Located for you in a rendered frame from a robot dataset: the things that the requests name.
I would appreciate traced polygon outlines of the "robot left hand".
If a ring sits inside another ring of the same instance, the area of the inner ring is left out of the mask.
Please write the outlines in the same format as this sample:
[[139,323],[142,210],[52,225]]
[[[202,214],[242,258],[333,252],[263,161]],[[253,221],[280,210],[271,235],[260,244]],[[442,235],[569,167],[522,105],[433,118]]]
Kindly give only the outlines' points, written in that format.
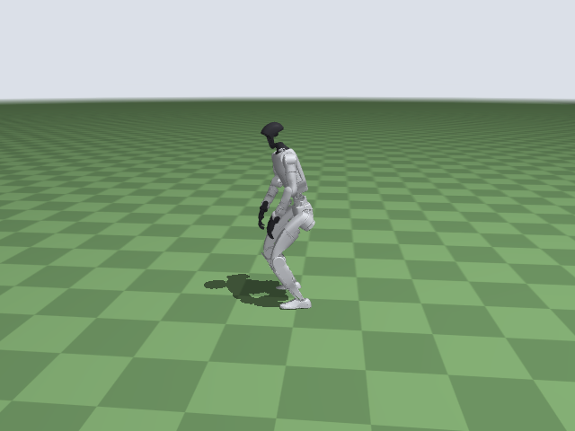
[[269,236],[271,239],[274,239],[271,232],[272,232],[273,229],[274,229],[274,225],[279,222],[279,219],[280,219],[280,217],[279,217],[279,216],[276,216],[276,217],[274,218],[274,220],[272,220],[272,216],[271,216],[271,217],[270,217],[270,220],[268,221],[267,233],[268,233],[268,236]]

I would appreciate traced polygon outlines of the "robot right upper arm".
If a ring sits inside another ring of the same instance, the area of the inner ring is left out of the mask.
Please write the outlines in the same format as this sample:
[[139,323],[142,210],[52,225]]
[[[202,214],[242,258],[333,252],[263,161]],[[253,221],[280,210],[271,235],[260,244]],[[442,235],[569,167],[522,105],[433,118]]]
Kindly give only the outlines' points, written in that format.
[[[273,154],[274,154],[274,153],[272,153],[272,155],[271,155],[271,159],[272,159]],[[283,184],[282,184],[282,182],[281,182],[279,176],[278,176],[277,173],[275,172],[274,165],[273,165],[273,172],[274,172],[275,176],[274,176],[274,178],[272,179],[271,184],[272,184],[272,186],[281,188],[281,187],[283,186]]]

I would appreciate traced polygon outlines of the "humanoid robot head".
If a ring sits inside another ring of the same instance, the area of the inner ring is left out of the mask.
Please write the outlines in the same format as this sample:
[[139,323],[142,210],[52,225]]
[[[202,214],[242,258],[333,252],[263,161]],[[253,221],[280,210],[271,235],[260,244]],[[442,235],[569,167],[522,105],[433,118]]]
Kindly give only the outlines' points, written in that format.
[[[282,149],[285,148],[286,150],[290,149],[289,147],[284,145],[283,142],[278,142],[274,144],[274,137],[276,137],[281,130],[283,130],[283,126],[281,124],[279,124],[278,122],[271,122],[267,124],[261,131],[261,134],[267,137],[270,148],[272,149],[274,149],[275,147],[277,148],[276,154],[282,152],[282,151],[279,152],[279,149],[281,148]],[[285,151],[285,149],[283,150]]]

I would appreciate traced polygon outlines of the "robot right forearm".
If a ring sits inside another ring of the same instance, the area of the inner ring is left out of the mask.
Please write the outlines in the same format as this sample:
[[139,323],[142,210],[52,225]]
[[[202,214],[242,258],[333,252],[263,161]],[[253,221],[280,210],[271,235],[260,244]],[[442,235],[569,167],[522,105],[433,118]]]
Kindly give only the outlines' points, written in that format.
[[[274,177],[273,177],[273,178],[274,178]],[[268,209],[270,208],[270,204],[272,203],[272,201],[273,201],[273,199],[275,198],[275,196],[276,196],[276,194],[278,193],[278,191],[279,191],[279,190],[278,190],[275,186],[272,186],[272,184],[270,184],[269,190],[268,190],[268,192],[267,192],[267,194],[266,194],[266,196],[265,196],[265,198],[264,198],[264,200],[263,200],[263,201],[268,201],[268,202],[269,202],[269,204],[268,204],[268,206],[267,206]],[[261,205],[262,205],[263,201],[261,202]]]

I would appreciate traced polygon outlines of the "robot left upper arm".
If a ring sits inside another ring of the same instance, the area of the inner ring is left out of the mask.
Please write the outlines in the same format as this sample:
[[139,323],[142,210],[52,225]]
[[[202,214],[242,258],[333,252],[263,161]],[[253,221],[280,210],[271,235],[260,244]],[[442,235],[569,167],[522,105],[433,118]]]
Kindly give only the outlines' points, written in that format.
[[286,180],[288,183],[287,187],[292,189],[291,197],[297,195],[297,183],[296,183],[296,156],[293,154],[284,154],[283,165],[285,167]]

